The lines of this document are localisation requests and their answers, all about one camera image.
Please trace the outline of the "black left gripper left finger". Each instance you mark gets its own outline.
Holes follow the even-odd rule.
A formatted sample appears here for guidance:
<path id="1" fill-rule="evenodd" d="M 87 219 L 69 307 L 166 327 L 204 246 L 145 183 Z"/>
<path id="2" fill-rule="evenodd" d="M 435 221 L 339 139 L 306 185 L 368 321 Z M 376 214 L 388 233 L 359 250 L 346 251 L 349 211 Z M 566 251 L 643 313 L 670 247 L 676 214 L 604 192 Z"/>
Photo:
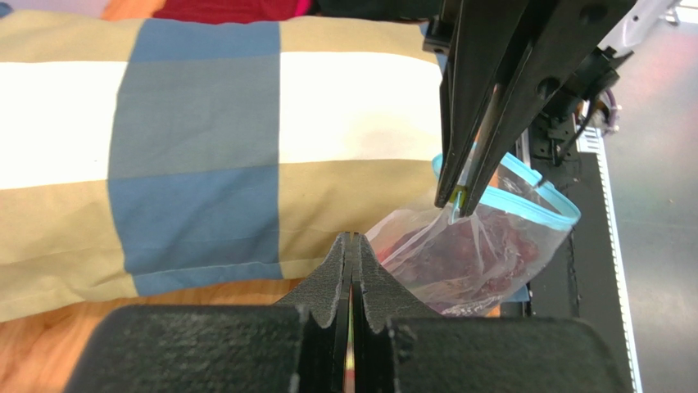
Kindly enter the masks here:
<path id="1" fill-rule="evenodd" d="M 272 305 L 128 305 L 96 327 L 68 392 L 340 392 L 351 233 Z"/>

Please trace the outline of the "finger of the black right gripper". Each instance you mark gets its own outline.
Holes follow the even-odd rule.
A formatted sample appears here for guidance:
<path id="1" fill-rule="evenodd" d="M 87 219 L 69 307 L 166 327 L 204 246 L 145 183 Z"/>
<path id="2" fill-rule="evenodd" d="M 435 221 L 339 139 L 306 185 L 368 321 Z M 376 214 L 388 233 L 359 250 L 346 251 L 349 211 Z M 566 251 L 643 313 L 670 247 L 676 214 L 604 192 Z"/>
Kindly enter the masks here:
<path id="1" fill-rule="evenodd" d="M 458 180 L 461 216 L 475 211 L 499 162 L 539 115 L 568 117 L 619 79 L 620 60 L 601 41 L 633 2 L 527 2 Z"/>
<path id="2" fill-rule="evenodd" d="M 440 86 L 442 167 L 435 205 L 451 199 L 496 85 L 496 74 L 527 1 L 454 1 L 451 42 Z"/>

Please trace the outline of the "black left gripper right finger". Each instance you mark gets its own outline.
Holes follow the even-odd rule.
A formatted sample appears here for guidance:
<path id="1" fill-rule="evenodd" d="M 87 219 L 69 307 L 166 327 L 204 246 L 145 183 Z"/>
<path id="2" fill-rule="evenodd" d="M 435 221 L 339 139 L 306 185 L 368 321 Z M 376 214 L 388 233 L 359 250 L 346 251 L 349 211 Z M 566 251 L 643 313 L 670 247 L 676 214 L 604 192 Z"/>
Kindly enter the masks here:
<path id="1" fill-rule="evenodd" d="M 369 241 L 351 246 L 359 392 L 629 392 L 609 347 L 563 318 L 448 318 L 413 296 Z"/>

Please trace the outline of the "dark red grape bunch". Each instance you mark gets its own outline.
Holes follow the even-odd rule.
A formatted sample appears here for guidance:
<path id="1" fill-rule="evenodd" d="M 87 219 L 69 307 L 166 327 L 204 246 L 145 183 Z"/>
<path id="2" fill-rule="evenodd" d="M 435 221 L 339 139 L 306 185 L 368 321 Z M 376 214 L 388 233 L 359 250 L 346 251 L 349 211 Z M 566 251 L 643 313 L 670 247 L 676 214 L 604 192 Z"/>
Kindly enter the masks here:
<path id="1" fill-rule="evenodd" d="M 502 300 L 541 268 L 541 257 L 522 222 L 493 209 L 454 223 L 439 217 L 378 252 L 398 282 L 440 311 Z"/>

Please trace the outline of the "clear zip top bag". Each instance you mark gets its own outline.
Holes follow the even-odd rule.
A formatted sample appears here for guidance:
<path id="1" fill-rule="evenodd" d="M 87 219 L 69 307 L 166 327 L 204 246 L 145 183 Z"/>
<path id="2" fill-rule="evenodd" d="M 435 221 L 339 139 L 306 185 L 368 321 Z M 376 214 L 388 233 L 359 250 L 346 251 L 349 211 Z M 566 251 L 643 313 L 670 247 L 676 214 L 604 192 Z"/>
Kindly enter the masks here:
<path id="1" fill-rule="evenodd" d="M 367 238 L 381 265 L 426 305 L 447 316 L 484 315 L 547 266 L 581 217 L 541 178 L 506 154 L 470 216 L 424 195 Z"/>

